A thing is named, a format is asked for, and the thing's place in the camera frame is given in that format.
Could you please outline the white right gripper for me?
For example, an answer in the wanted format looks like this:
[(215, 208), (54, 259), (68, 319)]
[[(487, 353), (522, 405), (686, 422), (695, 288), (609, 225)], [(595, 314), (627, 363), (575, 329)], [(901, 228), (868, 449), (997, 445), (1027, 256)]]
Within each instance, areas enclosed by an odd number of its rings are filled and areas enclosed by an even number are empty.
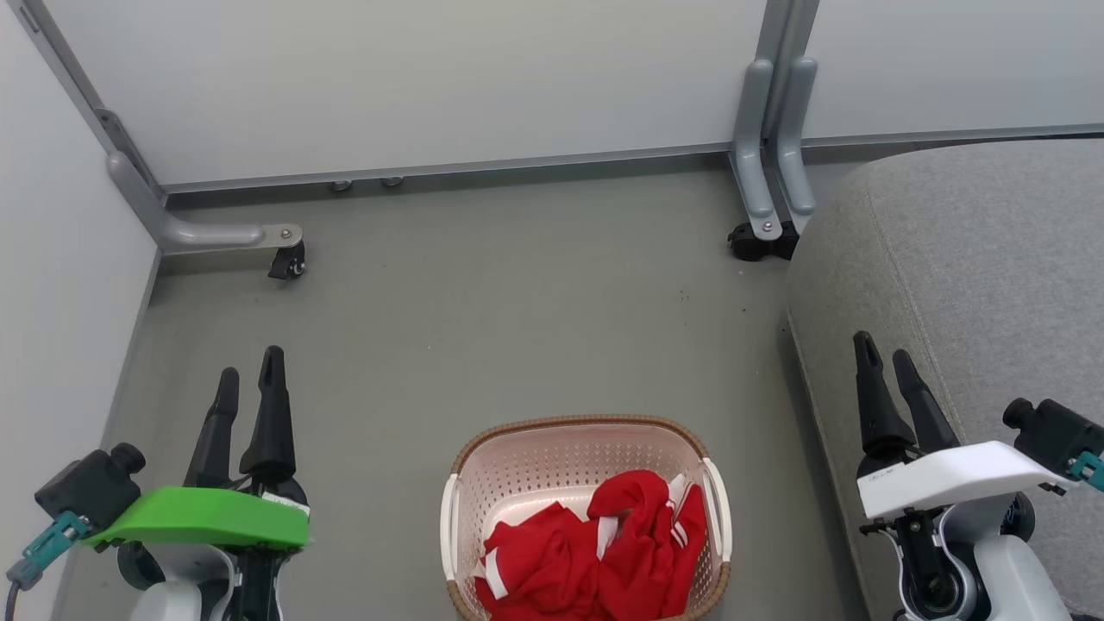
[(1050, 472), (1004, 442), (960, 448), (949, 420), (923, 381), (911, 355), (905, 349), (898, 349), (894, 352), (896, 385), (910, 410), (914, 435), (899, 415), (894, 397), (888, 391), (883, 360), (872, 335), (862, 330), (854, 333), (853, 350), (864, 455), (872, 460), (903, 460), (907, 449), (915, 448), (915, 443), (919, 452), (926, 455), (856, 480), (866, 518), (894, 520), (906, 511), (936, 511), (1040, 485), (1064, 492), (1071, 490), (1071, 480)]

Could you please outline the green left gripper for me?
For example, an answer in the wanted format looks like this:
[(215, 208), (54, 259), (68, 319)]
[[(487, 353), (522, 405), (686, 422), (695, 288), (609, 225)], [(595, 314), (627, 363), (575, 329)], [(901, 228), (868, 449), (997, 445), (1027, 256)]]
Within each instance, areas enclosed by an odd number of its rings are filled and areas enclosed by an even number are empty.
[[(297, 471), (293, 448), (291, 396), (285, 352), (269, 346), (261, 359), (261, 404), (240, 473), (255, 485), (280, 485)], [(309, 514), (285, 502), (256, 498), (226, 488), (232, 429), (238, 413), (240, 376), (224, 368), (216, 397), (198, 432), (183, 485), (146, 492), (106, 530), (85, 539), (88, 547), (112, 543), (210, 545), (276, 550), (309, 543)]]

